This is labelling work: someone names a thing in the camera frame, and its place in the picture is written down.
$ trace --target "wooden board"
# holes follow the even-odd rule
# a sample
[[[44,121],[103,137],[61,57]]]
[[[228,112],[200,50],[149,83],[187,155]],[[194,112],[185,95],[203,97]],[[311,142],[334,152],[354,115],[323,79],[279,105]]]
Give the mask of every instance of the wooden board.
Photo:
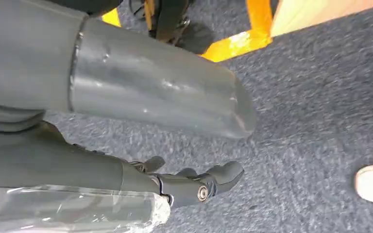
[[[373,7],[373,0],[280,0],[271,36],[289,33]]]

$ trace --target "prosthetic arm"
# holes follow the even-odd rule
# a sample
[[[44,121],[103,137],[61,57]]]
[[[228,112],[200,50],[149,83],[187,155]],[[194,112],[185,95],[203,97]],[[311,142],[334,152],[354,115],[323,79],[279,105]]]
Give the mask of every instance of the prosthetic arm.
[[[231,138],[254,130],[251,100],[229,70],[54,3],[0,0],[0,188],[147,192],[176,208],[228,191],[243,175],[236,162],[201,175],[153,173],[148,163],[68,144],[42,121],[45,110]]]

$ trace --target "clear plastic bag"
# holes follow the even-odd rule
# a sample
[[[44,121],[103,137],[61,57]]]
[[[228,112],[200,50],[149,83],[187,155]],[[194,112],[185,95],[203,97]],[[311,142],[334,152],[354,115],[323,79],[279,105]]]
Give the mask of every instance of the clear plastic bag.
[[[167,200],[149,192],[0,187],[0,233],[149,233],[169,215]]]

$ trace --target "yellow metal frame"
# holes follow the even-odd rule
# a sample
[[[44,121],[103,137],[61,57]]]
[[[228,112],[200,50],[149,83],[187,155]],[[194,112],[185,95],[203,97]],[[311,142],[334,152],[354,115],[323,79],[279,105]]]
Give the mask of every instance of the yellow metal frame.
[[[118,10],[115,8],[112,11],[106,13],[105,15],[102,16],[102,21],[105,23],[112,24],[114,26],[120,27],[121,22],[119,20],[118,16]]]
[[[221,62],[261,49],[272,42],[270,35],[272,25],[270,0],[247,0],[247,10],[251,30],[213,43],[206,53],[201,55],[202,57],[213,62]],[[116,9],[102,16],[102,19],[107,23],[120,27]]]

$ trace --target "gray carpet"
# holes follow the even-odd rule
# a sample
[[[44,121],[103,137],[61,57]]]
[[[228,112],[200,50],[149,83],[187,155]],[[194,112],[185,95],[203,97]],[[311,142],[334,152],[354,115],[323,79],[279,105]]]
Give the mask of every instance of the gray carpet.
[[[199,0],[191,14],[222,38],[248,28],[243,4]],[[126,6],[119,12],[135,29]],[[156,233],[373,233],[373,203],[353,187],[355,172],[373,164],[373,9],[280,36],[222,64],[252,95],[258,125],[248,139],[83,115],[47,119],[89,149],[128,160],[160,155],[164,172],[244,164],[231,193],[173,211]]]

